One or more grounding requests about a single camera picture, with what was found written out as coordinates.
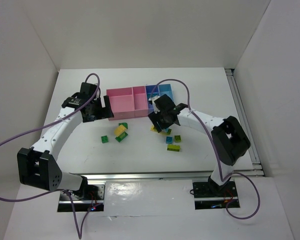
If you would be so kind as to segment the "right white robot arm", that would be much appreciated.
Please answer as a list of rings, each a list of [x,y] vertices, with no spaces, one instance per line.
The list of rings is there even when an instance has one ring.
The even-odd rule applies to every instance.
[[[166,94],[150,97],[148,103],[153,106],[148,117],[157,132],[178,125],[207,135],[217,161],[208,178],[208,186],[212,192],[221,191],[228,184],[237,160],[251,147],[251,142],[237,118],[211,116],[194,110],[185,103],[176,105]]]

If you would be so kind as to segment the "yellow lego brick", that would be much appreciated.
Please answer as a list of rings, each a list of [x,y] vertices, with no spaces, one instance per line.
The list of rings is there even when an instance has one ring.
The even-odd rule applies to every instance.
[[[115,130],[114,130],[114,135],[116,137],[119,137],[122,133],[124,133],[127,130],[127,128],[124,125],[119,125]]]

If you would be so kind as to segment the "yellow lego plate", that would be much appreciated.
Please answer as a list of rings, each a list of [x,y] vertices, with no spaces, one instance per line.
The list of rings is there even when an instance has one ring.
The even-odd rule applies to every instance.
[[[153,132],[157,132],[157,129],[155,128],[154,125],[151,126],[150,130],[153,131]]]

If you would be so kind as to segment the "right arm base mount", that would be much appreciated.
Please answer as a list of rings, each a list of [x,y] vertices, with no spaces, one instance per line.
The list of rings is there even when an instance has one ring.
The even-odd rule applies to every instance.
[[[228,203],[228,208],[240,208],[234,181],[217,192],[212,192],[206,181],[193,182],[189,193],[194,197],[195,210],[225,209]]]

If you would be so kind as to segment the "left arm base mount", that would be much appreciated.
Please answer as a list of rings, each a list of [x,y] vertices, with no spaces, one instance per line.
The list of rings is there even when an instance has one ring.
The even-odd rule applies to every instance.
[[[72,212],[73,208],[70,199],[73,201],[74,210],[76,212],[87,212],[90,208],[92,208],[92,212],[103,212],[106,184],[104,182],[88,184],[88,188],[81,196],[78,195],[78,191],[67,190],[70,198],[67,193],[62,191],[59,195],[57,212]]]

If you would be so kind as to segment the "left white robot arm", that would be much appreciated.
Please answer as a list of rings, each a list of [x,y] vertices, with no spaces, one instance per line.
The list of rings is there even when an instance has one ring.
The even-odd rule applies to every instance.
[[[100,97],[97,85],[83,82],[80,91],[62,103],[45,134],[30,148],[21,148],[17,153],[20,183],[50,192],[68,190],[84,198],[95,187],[82,175],[63,172],[57,164],[59,153],[80,124],[112,117],[109,96]]]

